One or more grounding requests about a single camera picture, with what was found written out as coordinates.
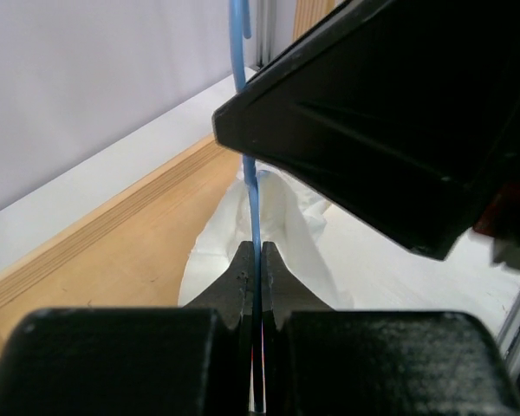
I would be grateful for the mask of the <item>blue wire hanger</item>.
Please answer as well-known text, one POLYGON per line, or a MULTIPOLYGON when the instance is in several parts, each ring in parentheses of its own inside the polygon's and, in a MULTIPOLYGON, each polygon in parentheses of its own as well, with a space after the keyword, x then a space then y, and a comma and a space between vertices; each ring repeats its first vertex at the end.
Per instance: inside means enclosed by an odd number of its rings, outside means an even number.
MULTIPOLYGON (((229 1, 229 31, 231 48, 231 68, 236 91, 246 86, 244 66, 244 39, 251 38, 250 6, 248 1, 229 1)), ((251 241, 254 254, 254 293, 252 306, 252 388, 253 411, 265 413, 263 376, 263 324, 262 324, 262 282, 261 282, 261 232, 259 215, 259 190, 256 160, 244 155, 244 183, 247 187, 250 205, 251 241)))

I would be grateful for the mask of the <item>white skirt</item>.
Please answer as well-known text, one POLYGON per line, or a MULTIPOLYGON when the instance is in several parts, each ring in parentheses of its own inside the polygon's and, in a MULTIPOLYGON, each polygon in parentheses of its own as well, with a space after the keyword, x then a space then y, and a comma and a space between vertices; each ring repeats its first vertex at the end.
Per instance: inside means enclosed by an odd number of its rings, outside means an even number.
MULTIPOLYGON (((325 303, 351 309, 353 298, 339 289, 318 243, 332 205, 287 173, 260 165, 260 234, 276 245, 286 267, 325 303)), ((223 274, 243 241, 251 240, 250 202, 242 169, 221 198, 190 251, 179 289, 178 305, 185 306, 223 274)))

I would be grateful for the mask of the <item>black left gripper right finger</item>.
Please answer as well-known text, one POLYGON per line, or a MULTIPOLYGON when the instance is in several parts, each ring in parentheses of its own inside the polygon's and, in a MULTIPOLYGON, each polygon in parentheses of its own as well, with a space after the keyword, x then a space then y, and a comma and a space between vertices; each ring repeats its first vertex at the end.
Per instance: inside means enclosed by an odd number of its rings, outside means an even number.
POLYGON ((520 415, 497 345, 458 311, 334 310, 262 248, 269 415, 520 415))

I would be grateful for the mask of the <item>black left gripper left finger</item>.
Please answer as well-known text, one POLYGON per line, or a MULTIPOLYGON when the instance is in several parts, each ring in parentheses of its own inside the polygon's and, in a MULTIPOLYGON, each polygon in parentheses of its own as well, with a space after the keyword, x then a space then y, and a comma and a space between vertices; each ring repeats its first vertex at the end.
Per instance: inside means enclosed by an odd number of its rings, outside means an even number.
POLYGON ((46 308, 0 356, 0 415, 245 415, 254 254, 182 308, 46 308))

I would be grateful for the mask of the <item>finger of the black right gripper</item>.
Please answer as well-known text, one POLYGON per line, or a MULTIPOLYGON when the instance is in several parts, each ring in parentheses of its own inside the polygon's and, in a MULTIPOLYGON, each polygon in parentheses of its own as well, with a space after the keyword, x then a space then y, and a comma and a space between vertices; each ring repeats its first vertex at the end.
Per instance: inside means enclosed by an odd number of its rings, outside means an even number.
POLYGON ((346 1, 212 117, 395 243, 520 243, 520 1, 346 1))

